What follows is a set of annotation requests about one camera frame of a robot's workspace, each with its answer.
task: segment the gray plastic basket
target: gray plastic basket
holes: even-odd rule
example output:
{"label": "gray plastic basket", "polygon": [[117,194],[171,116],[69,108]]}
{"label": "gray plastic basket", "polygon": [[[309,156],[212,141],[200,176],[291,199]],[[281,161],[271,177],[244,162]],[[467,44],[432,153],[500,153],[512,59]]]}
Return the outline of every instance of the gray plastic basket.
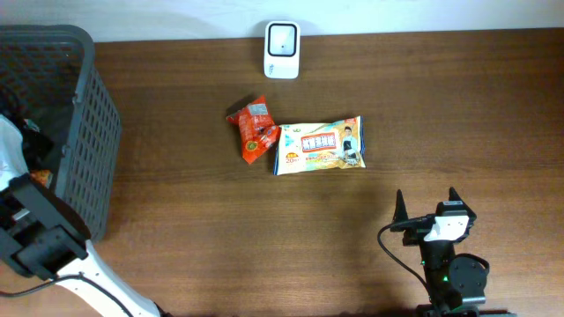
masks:
{"label": "gray plastic basket", "polygon": [[114,101],[94,68],[94,44],[76,26],[0,26],[0,89],[55,147],[50,189],[98,241],[106,231],[122,133]]}

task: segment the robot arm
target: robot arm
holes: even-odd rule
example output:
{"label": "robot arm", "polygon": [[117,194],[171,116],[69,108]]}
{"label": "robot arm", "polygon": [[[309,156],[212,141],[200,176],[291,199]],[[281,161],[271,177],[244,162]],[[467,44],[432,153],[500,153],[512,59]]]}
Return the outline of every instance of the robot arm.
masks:
{"label": "robot arm", "polygon": [[[415,275],[427,289],[431,305],[418,306],[417,316],[513,316],[512,313],[480,313],[477,305],[486,303],[486,278],[489,263],[472,254],[455,254],[454,245],[462,242],[474,226],[476,214],[450,188],[449,199],[437,204],[434,214],[409,219],[404,198],[397,191],[393,222],[382,228],[378,242],[396,262]],[[404,232],[404,246],[419,246],[425,280],[398,260],[380,241],[390,228]]]}
{"label": "robot arm", "polygon": [[27,164],[22,151],[24,137],[8,118],[0,114],[0,190],[8,182],[27,173]]}
{"label": "robot arm", "polygon": [[[24,216],[17,216],[22,210]],[[102,316],[170,316],[120,279],[89,239],[74,210],[28,174],[0,192],[0,259],[21,276],[51,280],[48,284],[72,291]]]}

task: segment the red wrapper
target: red wrapper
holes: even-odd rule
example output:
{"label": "red wrapper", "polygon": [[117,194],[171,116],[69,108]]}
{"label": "red wrapper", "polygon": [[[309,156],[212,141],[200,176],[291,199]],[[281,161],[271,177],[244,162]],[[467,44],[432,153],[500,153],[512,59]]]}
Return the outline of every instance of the red wrapper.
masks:
{"label": "red wrapper", "polygon": [[229,115],[227,120],[239,126],[243,158],[249,164],[268,151],[280,136],[280,128],[272,120],[264,96]]}

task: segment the white plug-in device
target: white plug-in device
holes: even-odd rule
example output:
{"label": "white plug-in device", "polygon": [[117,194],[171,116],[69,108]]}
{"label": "white plug-in device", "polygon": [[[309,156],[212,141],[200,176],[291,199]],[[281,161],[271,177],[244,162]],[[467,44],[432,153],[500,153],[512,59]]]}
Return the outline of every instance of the white plug-in device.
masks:
{"label": "white plug-in device", "polygon": [[290,21],[273,21],[264,31],[264,75],[294,79],[300,73],[300,26]]}
{"label": "white plug-in device", "polygon": [[[445,205],[463,205],[462,201],[442,202]],[[468,215],[461,216],[437,216],[434,218],[434,224],[431,232],[423,239],[426,242],[437,240],[455,241],[462,237],[466,232],[470,218]]]}

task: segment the white wall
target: white wall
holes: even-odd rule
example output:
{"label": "white wall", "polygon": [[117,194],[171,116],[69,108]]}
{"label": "white wall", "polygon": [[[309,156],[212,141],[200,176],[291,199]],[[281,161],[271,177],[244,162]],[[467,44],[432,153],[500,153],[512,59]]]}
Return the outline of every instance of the white wall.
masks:
{"label": "white wall", "polygon": [[95,41],[263,36],[291,19],[303,35],[564,26],[564,0],[0,0],[0,24],[73,24]]}

